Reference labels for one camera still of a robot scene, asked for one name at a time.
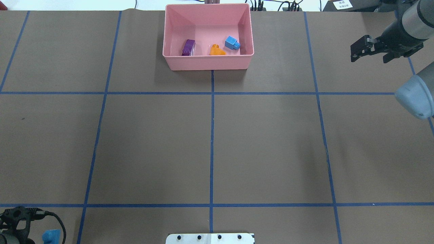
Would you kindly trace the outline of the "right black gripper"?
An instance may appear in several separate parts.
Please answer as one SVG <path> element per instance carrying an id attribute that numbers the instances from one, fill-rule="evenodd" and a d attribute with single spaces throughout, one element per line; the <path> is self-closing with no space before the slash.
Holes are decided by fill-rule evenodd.
<path id="1" fill-rule="evenodd" d="M 377 54 L 375 45 L 381 46 L 383 63 L 388 63 L 400 57 L 410 57 L 421 48 L 426 39 L 419 39 L 408 34 L 402 21 L 395 20 L 377 38 L 364 35 L 350 46 L 351 62 L 356 62 L 364 56 Z"/>

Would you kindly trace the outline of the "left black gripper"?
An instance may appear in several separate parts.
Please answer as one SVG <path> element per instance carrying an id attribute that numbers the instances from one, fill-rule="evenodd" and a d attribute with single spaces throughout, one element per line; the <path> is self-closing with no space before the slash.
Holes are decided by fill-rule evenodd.
<path id="1" fill-rule="evenodd" d="M 29 229 L 1 229 L 0 243 L 1 244 L 35 244 L 34 240 L 28 237 Z"/>

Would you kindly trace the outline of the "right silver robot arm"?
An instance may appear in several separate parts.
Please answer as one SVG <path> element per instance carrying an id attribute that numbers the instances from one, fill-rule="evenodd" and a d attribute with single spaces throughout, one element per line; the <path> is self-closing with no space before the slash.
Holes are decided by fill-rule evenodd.
<path id="1" fill-rule="evenodd" d="M 424 48 L 424 43 L 433 39 L 432 0 L 397 0 L 396 19 L 376 38 L 364 35 L 350 46 L 351 62 L 364 56 L 384 54 L 388 63 L 412 55 Z M 412 116 L 420 120 L 433 117 L 433 63 L 414 74 L 395 92 L 397 102 Z"/>

